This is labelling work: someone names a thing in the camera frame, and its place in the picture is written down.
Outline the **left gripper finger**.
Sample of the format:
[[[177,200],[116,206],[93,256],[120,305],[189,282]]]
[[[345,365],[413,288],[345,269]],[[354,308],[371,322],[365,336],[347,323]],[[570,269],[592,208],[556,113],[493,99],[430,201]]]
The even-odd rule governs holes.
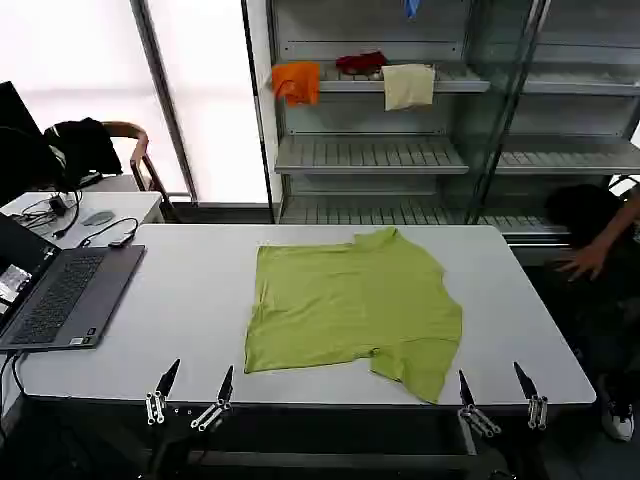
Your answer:
[[[223,413],[231,409],[233,373],[234,366],[230,365],[221,383],[217,399],[191,422],[190,427],[192,429],[197,431],[208,430]]]
[[[156,388],[146,393],[145,409],[148,425],[160,425],[165,422],[164,410],[178,373],[180,362],[180,359],[176,359],[170,368],[161,375]]]

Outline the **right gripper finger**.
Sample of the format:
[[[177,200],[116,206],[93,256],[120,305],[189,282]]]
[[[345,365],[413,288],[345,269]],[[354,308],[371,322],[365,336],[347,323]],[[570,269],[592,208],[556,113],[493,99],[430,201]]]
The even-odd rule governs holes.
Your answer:
[[[533,380],[524,372],[518,362],[513,362],[514,370],[523,395],[528,401],[528,426],[530,429],[546,429],[548,419],[548,398],[541,396]]]
[[[460,383],[460,397],[462,408],[458,411],[459,416],[478,435],[500,435],[502,429],[492,419],[490,419],[474,401],[471,389],[462,370],[458,371]]]

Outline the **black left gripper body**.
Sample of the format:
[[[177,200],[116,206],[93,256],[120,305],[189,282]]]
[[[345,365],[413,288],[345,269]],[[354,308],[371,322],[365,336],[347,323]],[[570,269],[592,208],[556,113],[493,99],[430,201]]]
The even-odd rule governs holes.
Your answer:
[[[157,425],[152,428],[150,473],[183,473],[200,466],[211,449],[218,424],[204,431],[184,426]]]

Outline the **person's hand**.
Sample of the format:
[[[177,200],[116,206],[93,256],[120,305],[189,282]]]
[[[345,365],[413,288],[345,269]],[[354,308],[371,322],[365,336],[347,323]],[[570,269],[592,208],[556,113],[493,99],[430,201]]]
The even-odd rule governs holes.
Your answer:
[[[606,248],[590,245],[560,259],[555,270],[568,274],[569,281],[575,281],[585,275],[593,280],[602,271],[607,254]]]

